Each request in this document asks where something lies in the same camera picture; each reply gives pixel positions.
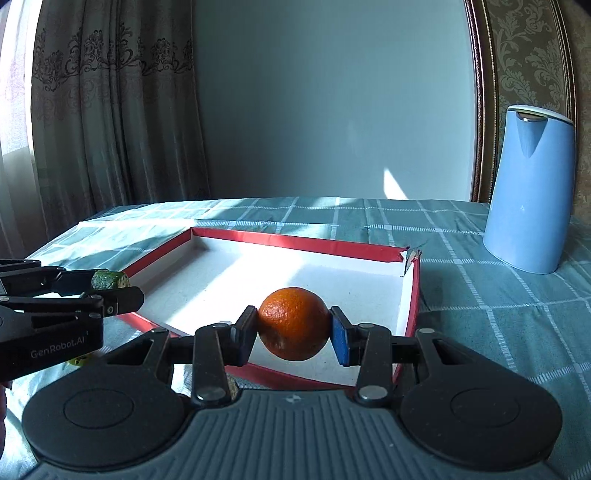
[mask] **blue checkered tablecloth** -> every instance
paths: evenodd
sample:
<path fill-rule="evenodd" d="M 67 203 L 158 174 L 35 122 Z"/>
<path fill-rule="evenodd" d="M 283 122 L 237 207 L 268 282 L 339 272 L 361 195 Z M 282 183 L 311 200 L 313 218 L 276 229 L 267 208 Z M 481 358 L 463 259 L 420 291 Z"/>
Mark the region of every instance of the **blue checkered tablecloth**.
<path fill-rule="evenodd" d="M 419 248 L 418 325 L 433 327 L 548 389 L 564 416 L 549 463 L 567 480 L 591 479 L 591 227 L 573 219 L 558 271 L 534 275 L 508 267 L 483 247 L 487 214 L 487 205 L 439 200 L 161 203 L 103 212 L 31 258 L 70 269 L 121 270 L 190 226 Z M 120 320 L 108 320 L 104 350 L 137 334 Z M 18 478 L 35 465 L 20 431 L 22 409 L 39 388 L 73 368 L 58 365 L 14 382 L 0 479 Z M 179 391 L 190 388 L 190 372 L 177 370 L 173 385 Z"/>

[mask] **patterned wallpaper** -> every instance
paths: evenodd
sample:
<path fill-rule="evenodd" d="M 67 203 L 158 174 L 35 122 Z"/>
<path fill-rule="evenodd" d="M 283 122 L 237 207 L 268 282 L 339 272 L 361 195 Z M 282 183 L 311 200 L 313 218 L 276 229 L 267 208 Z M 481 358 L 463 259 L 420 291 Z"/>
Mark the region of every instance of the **patterned wallpaper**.
<path fill-rule="evenodd" d="M 547 0 L 488 0 L 499 87 L 499 160 L 507 107 L 521 103 L 566 114 L 554 17 Z"/>
<path fill-rule="evenodd" d="M 568 116 L 564 70 L 551 0 L 486 0 L 499 89 L 499 159 L 509 105 L 540 106 Z M 574 214 L 591 220 L 591 17 L 559 0 L 573 56 L 579 158 Z"/>
<path fill-rule="evenodd" d="M 574 214 L 591 222 L 591 16 L 574 0 L 560 0 L 573 56 L 579 124 Z"/>

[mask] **green fruit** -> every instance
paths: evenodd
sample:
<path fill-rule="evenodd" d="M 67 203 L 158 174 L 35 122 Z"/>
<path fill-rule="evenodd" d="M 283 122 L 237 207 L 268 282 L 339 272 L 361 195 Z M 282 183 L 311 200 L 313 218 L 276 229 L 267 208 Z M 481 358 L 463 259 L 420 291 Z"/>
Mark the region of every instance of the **green fruit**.
<path fill-rule="evenodd" d="M 111 290 L 113 288 L 130 287 L 129 277 L 123 272 L 111 272 L 110 270 L 97 271 L 90 281 L 94 290 Z"/>

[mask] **small yellow object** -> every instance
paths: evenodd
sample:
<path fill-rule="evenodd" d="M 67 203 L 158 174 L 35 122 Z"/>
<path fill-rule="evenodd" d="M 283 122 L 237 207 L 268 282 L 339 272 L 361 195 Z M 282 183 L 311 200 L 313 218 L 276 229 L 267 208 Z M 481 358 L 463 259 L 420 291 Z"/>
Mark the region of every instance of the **small yellow object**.
<path fill-rule="evenodd" d="M 83 367 L 86 361 L 88 360 L 88 355 L 81 355 L 77 356 L 72 360 L 68 360 L 70 365 L 74 365 L 75 367 Z"/>

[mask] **mandarin orange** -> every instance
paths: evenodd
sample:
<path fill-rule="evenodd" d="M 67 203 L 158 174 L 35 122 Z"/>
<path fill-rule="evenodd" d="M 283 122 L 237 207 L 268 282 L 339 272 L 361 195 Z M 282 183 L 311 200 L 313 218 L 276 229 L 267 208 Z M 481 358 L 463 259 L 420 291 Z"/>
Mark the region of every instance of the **mandarin orange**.
<path fill-rule="evenodd" d="M 330 336 L 328 308 L 318 295 L 304 288 L 287 287 L 271 293 L 258 313 L 262 343 L 284 360 L 312 358 Z"/>

